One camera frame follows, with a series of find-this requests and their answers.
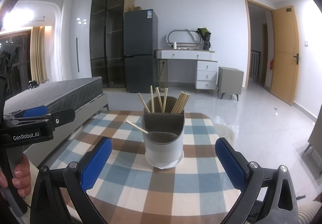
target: gray mattress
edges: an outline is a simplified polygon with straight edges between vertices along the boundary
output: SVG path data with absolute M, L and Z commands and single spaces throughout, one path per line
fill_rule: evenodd
M 4 114 L 17 110 L 46 106 L 48 112 L 82 106 L 103 94 L 102 78 L 84 78 L 77 80 L 40 84 L 8 99 L 4 105 Z

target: screw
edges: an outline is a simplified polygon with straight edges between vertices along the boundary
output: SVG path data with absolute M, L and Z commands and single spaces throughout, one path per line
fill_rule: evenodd
M 69 163 L 69 167 L 70 167 L 71 169 L 76 168 L 76 167 L 77 167 L 77 162 L 71 162 L 71 163 Z
M 281 169 L 281 171 L 284 171 L 284 172 L 286 172 L 286 171 L 287 171 L 287 167 L 286 167 L 286 166 L 284 166 L 284 165 L 280 166 L 280 169 Z
M 47 166 L 42 166 L 42 167 L 40 168 L 40 171 L 41 171 L 41 172 L 45 172 L 47 169 L 48 169 L 48 167 L 47 167 Z
M 257 169 L 258 168 L 258 164 L 254 161 L 252 161 L 251 163 L 249 163 L 250 167 L 253 169 Z

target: blue textured pad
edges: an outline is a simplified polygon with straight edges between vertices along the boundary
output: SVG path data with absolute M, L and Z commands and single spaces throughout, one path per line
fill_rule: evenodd
M 47 114 L 47 107 L 40 106 L 40 107 L 26 110 L 23 117 L 24 118 L 37 117 L 37 116 L 42 116 L 42 115 L 46 115 L 46 114 Z
M 107 159 L 112 152 L 112 142 L 109 138 L 102 143 L 95 155 L 86 165 L 81 174 L 81 187 L 84 191 L 93 188 L 97 178 L 99 177 Z
M 246 173 L 220 139 L 215 143 L 215 152 L 234 188 L 243 192 L 246 188 Z

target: logo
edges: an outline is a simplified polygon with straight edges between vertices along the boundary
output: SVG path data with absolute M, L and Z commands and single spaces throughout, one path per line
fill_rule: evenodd
M 30 134 L 21 134 L 19 136 L 13 136 L 13 140 L 24 140 L 24 139 L 39 137 L 39 135 L 40 135 L 39 132 L 33 132 Z

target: curtain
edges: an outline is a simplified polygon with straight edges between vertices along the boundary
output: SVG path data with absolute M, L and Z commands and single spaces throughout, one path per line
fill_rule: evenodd
M 33 27 L 30 37 L 31 78 L 38 83 L 47 80 L 45 68 L 45 27 Z

